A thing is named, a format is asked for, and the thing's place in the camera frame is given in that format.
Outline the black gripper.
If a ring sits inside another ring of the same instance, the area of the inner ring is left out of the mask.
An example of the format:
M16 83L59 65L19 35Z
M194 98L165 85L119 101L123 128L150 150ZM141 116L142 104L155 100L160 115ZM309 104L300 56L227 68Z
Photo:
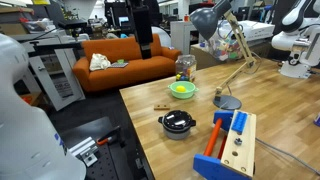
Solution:
M153 42L149 8L143 4L143 0L126 0L126 4L142 58L148 59L151 57L150 44Z

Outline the white robot arm far side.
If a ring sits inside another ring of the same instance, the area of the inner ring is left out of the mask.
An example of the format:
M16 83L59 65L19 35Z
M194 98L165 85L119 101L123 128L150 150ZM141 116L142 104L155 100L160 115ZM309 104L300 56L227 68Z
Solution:
M320 61L320 17L306 18L312 0L297 0L281 20L281 32L272 38L272 47L289 51L279 72L291 78L307 79Z

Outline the white robot arm near side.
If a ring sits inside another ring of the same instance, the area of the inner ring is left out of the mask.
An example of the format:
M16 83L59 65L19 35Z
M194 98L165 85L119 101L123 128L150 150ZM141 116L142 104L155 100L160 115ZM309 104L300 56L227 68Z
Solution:
M24 47L1 34L0 180L84 180L84 163L71 155L47 114L14 88L28 64Z

